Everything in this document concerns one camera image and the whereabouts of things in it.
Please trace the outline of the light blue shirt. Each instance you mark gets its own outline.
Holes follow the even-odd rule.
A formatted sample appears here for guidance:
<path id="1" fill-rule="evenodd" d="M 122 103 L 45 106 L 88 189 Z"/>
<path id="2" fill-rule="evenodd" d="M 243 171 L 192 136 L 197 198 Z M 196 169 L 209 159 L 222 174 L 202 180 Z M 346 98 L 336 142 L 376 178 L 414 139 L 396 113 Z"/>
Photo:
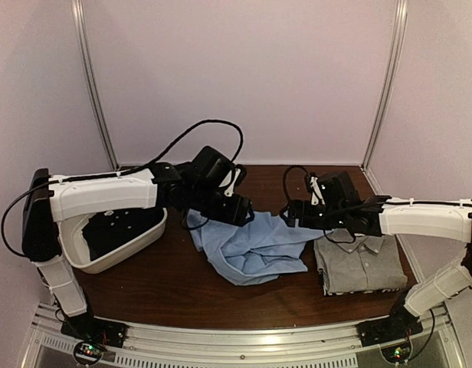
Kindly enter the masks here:
<path id="1" fill-rule="evenodd" d="M 269 212 L 258 212 L 252 222 L 238 227 L 207 220 L 191 210 L 187 223 L 197 251 L 204 252 L 215 271 L 236 286 L 306 272 L 300 256 L 307 242 L 323 237 L 320 230 L 291 228 Z"/>

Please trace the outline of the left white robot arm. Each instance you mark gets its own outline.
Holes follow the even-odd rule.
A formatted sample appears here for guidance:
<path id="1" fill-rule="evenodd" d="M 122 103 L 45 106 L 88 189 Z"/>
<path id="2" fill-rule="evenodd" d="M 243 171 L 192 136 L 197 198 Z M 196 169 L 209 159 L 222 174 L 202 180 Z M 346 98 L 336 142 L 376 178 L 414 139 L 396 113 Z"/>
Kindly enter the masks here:
<path id="1" fill-rule="evenodd" d="M 63 254 L 59 224 L 77 216 L 115 210 L 193 209 L 203 217 L 245 226 L 254 219 L 251 200 L 234 193 L 247 175 L 216 149 L 205 146 L 188 162 L 148 163 L 141 169 L 86 176 L 35 172 L 25 193 L 21 248 L 44 276 L 70 325 L 84 340 L 101 332 L 85 293 Z"/>

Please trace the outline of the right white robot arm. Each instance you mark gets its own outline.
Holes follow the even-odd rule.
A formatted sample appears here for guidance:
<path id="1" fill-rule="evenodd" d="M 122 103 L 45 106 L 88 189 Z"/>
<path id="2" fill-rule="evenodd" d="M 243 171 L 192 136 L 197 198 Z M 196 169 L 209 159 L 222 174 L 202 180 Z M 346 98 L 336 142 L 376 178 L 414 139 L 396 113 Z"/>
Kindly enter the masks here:
<path id="1" fill-rule="evenodd" d="M 448 238 L 466 245 L 466 251 L 416 284 L 384 321 L 388 337 L 397 339 L 437 304 L 472 288 L 472 199 L 426 201 L 372 195 L 362 200 L 347 172 L 305 176 L 309 200 L 288 198 L 280 217 L 290 227 L 350 235 L 421 235 Z"/>

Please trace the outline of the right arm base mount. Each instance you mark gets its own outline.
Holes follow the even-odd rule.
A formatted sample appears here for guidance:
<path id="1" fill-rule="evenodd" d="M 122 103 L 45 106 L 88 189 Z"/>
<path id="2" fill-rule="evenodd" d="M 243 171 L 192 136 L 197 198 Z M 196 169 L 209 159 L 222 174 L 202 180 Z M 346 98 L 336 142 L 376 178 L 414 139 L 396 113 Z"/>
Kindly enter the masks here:
<path id="1" fill-rule="evenodd" d="M 419 334 L 423 326 L 418 317 L 389 315 L 376 320 L 366 320 L 356 326 L 363 347 L 406 339 Z"/>

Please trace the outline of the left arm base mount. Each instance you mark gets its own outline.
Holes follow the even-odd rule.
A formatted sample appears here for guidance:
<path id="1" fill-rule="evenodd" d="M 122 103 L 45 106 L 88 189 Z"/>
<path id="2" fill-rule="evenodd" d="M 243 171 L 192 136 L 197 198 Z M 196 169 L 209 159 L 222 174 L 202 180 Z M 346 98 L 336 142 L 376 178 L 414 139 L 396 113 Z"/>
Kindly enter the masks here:
<path id="1" fill-rule="evenodd" d="M 99 319 L 89 314 L 65 317 L 61 326 L 62 334 L 99 347 L 122 348 L 126 331 L 124 323 Z"/>

